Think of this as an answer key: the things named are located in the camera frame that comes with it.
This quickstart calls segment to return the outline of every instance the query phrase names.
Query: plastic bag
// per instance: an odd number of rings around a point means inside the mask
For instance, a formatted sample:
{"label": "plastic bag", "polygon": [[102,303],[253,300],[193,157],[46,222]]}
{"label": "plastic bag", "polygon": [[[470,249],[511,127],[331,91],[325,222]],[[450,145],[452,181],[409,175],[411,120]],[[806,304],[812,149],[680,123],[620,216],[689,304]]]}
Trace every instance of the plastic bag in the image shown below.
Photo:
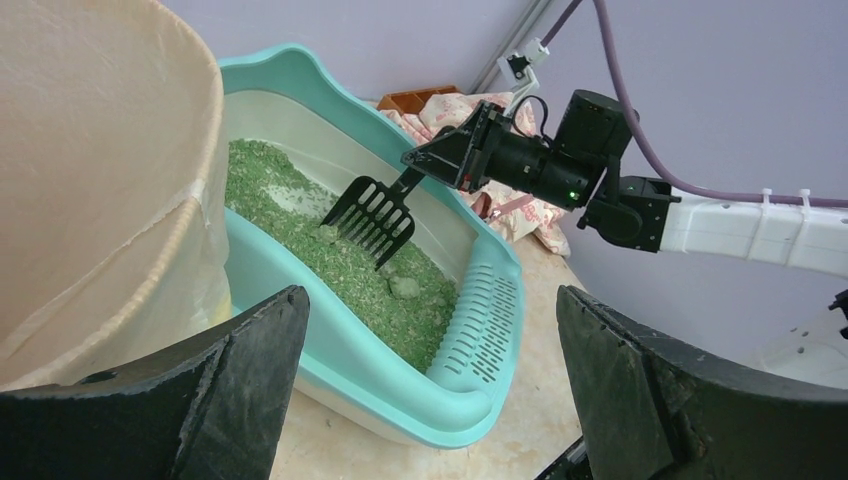
{"label": "plastic bag", "polygon": [[223,87],[155,1],[2,2],[0,389],[72,383],[231,314]]}

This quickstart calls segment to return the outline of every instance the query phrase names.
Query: litter box slotted edge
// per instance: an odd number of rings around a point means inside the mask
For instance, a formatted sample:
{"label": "litter box slotted edge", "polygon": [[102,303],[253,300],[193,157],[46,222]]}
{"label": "litter box slotted edge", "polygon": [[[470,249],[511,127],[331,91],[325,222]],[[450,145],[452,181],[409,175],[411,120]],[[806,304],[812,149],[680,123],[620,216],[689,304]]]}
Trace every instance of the litter box slotted edge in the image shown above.
{"label": "litter box slotted edge", "polygon": [[[307,49],[287,44],[222,60],[220,66],[225,95],[259,91],[294,100],[395,170],[403,168],[400,154],[413,146],[412,140],[382,114],[339,87]],[[339,331],[338,324],[334,328],[322,325],[327,315],[353,314],[294,255],[230,211],[228,233],[231,249],[238,245],[276,249],[274,255],[282,268],[297,265],[300,273],[306,270],[301,283],[313,302],[309,326],[313,335],[307,334],[298,369],[302,391],[313,397],[316,392],[331,394],[335,401],[322,403],[348,403],[416,442],[461,448],[478,441],[494,426],[515,373],[524,313],[521,267],[512,248],[474,215],[456,192],[429,179],[421,188],[477,234],[454,315],[426,377],[361,322],[345,324],[344,332]],[[242,289],[232,277],[231,282],[237,305],[240,299],[236,292]],[[259,290],[276,288],[250,283]],[[258,301],[264,293],[250,292],[250,301]],[[339,410],[338,405],[328,406]]]}

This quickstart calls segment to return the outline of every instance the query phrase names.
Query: countertop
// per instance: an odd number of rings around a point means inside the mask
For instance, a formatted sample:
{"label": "countertop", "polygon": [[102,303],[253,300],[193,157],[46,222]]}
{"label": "countertop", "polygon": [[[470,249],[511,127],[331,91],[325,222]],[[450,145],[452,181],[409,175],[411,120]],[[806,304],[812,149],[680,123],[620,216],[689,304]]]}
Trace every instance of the countertop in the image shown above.
{"label": "countertop", "polygon": [[582,285],[535,237],[513,247],[524,269],[525,330],[509,396],[489,435],[461,450],[400,445],[295,391],[271,478],[533,480],[577,440],[555,307],[560,285]]}

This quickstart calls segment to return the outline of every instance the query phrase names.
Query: litter scoop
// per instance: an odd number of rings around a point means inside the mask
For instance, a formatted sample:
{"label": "litter scoop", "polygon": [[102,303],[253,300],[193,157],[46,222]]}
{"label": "litter scoop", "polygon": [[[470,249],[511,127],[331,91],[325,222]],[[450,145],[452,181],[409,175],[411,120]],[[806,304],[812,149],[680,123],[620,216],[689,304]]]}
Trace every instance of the litter scoop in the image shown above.
{"label": "litter scoop", "polygon": [[403,201],[424,174],[407,168],[391,187],[371,177],[357,177],[324,217],[339,235],[361,246],[383,266],[415,233],[415,221]]}

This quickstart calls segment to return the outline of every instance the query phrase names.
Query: teal litter box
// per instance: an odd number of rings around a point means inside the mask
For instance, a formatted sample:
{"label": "teal litter box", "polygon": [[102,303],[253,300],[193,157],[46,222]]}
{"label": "teal litter box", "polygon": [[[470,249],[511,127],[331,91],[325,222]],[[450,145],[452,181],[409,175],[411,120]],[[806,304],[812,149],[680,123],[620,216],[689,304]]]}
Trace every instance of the teal litter box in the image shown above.
{"label": "teal litter box", "polygon": [[[229,140],[272,143],[307,177],[340,193],[361,174],[391,183],[412,140],[346,92],[318,59],[283,45],[220,62]],[[455,449],[483,438],[501,412],[523,328],[521,266],[459,195],[425,180],[407,199],[413,242],[462,285],[426,375],[389,349],[284,246],[227,211],[226,264],[236,311],[297,284],[312,311],[295,386],[385,438]]]}

